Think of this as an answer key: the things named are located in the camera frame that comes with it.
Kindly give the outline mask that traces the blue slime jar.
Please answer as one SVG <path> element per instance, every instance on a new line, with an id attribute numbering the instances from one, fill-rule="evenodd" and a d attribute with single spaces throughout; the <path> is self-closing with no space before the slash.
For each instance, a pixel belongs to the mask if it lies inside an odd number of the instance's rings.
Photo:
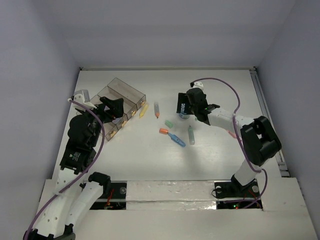
<path id="1" fill-rule="evenodd" d="M 186 110 L 186 104 L 185 103 L 181 103 L 180 104 L 180 110 L 179 110 L 179 117 L 182 119 L 188 119 L 190 116 L 185 112 Z"/>

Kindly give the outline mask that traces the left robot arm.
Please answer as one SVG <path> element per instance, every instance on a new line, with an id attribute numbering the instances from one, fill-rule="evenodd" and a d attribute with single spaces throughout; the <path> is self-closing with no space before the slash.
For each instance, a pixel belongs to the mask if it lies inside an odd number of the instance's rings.
<path id="1" fill-rule="evenodd" d="M 98 159 L 105 136 L 105 123 L 124 114 L 124 99 L 100 97 L 99 104 L 87 101 L 82 93 L 68 99 L 80 113 L 69 122 L 68 141 L 51 198 L 37 212 L 26 230 L 25 240 L 74 240 L 88 211 L 99 198 L 111 193 L 109 175 L 94 172 L 86 177 Z"/>

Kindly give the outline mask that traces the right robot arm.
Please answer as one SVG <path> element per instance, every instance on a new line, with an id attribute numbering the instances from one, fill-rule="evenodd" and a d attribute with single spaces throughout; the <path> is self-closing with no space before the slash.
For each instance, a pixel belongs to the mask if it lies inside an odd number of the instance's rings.
<path id="1" fill-rule="evenodd" d="M 235 135 L 244 155 L 244 161 L 232 175 L 227 190 L 235 196 L 242 196 L 249 189 L 257 174 L 263 172 L 263 165 L 273 158 L 282 144 L 265 116 L 244 117 L 227 111 L 217 104 L 208 104 L 207 95 L 198 87 L 186 93 L 178 93 L 178 114 L 194 115 L 208 126 L 218 127 Z"/>

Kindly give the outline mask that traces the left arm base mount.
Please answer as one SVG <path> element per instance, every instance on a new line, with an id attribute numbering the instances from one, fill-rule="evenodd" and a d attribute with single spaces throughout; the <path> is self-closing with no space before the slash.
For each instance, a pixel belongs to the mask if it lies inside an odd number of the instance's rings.
<path id="1" fill-rule="evenodd" d="M 99 197 L 90 210 L 125 210 L 127 206 L 127 182 L 112 181 L 110 191 Z"/>

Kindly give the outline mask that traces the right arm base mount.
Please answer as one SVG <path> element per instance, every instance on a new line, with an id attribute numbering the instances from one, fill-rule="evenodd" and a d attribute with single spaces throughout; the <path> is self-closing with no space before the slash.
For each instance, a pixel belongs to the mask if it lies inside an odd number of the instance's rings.
<path id="1" fill-rule="evenodd" d="M 238 210 L 254 202 L 260 195 L 260 189 L 256 180 L 243 190 L 233 188 L 231 181 L 218 181 L 214 183 L 211 195 L 216 199 L 218 210 Z"/>

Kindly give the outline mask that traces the green highlighter pen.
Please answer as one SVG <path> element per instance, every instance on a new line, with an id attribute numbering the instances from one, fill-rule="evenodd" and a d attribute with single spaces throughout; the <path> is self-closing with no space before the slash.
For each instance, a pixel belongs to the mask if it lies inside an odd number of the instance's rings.
<path id="1" fill-rule="evenodd" d="M 194 135 L 194 129 L 191 126 L 188 127 L 188 137 L 189 137 L 189 144 L 194 145 L 195 135 Z"/>

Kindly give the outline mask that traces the blue clear clip pen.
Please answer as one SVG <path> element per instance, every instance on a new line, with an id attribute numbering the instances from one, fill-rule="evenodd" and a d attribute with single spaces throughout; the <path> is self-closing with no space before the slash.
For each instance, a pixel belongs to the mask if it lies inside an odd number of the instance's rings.
<path id="1" fill-rule="evenodd" d="M 181 147 L 185 147 L 186 144 L 184 141 L 182 141 L 178 136 L 176 136 L 175 134 L 172 134 L 170 132 L 167 133 L 167 135 L 170 137 L 170 139 L 172 141 L 174 141 L 175 143 L 177 143 L 178 145 L 180 145 Z"/>

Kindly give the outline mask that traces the yellow highlighter pen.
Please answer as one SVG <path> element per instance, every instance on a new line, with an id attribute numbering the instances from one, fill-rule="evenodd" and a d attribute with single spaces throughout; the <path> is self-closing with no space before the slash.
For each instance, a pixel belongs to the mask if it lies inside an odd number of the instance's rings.
<path id="1" fill-rule="evenodd" d="M 149 104 L 148 104 L 148 103 L 145 103 L 144 106 L 142 107 L 140 113 L 139 113 L 139 117 L 140 117 L 140 118 L 142 118 L 142 117 L 145 115 L 148 107 L 149 107 Z"/>

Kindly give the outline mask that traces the smoky clear drawer organizer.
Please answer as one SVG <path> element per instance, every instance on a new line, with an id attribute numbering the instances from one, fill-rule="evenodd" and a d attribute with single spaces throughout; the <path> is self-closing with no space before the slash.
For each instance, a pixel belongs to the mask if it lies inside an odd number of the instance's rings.
<path id="1" fill-rule="evenodd" d="M 104 137 L 110 141 L 145 105 L 146 95 L 116 77 L 93 96 L 90 103 L 95 106 L 104 105 L 103 110 L 109 113 L 111 120 L 103 126 Z"/>

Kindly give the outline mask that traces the orange tip marker pen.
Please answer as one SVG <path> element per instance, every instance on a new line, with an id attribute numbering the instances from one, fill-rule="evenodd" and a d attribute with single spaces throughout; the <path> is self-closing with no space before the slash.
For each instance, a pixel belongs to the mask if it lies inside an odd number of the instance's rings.
<path id="1" fill-rule="evenodd" d="M 154 103 L 154 115 L 157 119 L 160 117 L 160 108 L 158 102 Z"/>

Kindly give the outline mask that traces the pink clear clip pen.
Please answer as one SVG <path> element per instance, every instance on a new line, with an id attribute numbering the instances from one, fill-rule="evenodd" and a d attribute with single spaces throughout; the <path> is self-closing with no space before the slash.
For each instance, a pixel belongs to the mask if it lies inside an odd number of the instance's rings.
<path id="1" fill-rule="evenodd" d="M 228 133 L 230 136 L 232 136 L 234 139 L 237 138 L 235 133 L 233 133 L 233 132 L 231 132 L 231 131 L 229 131 L 229 130 L 227 130 L 227 133 Z"/>

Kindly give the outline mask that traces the green pen cap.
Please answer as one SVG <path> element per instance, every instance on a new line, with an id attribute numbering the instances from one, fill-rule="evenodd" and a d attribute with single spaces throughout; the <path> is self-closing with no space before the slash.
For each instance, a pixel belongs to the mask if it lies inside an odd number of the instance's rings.
<path id="1" fill-rule="evenodd" d="M 170 122 L 169 120 L 165 120 L 165 125 L 170 129 L 173 127 L 173 123 Z"/>

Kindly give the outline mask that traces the orange pen cap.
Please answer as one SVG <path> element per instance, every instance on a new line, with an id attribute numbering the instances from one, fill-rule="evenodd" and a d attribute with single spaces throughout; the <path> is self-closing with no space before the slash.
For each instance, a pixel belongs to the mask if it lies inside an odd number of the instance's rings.
<path id="1" fill-rule="evenodd" d="M 160 129 L 159 129 L 159 133 L 160 133 L 160 134 L 167 135 L 167 134 L 169 133 L 169 130 L 168 130 L 168 129 L 165 129 L 165 128 L 160 128 Z"/>

